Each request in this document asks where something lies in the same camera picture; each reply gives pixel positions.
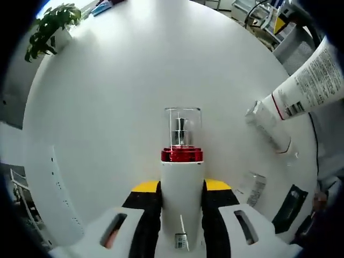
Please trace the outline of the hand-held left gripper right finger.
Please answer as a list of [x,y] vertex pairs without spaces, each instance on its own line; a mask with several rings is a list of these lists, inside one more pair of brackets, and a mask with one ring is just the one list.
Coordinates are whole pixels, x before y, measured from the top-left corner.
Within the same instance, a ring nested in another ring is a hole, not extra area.
[[257,210],[239,204],[222,181],[205,180],[202,213],[206,257],[297,257],[302,250],[280,239]]

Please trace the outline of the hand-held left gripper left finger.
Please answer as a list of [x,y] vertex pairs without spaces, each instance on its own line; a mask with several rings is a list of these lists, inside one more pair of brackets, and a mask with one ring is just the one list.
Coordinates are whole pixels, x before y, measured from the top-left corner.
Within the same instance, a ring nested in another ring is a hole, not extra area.
[[50,257],[154,257],[161,229],[161,184],[136,186],[120,207],[91,222],[71,246],[56,247]]

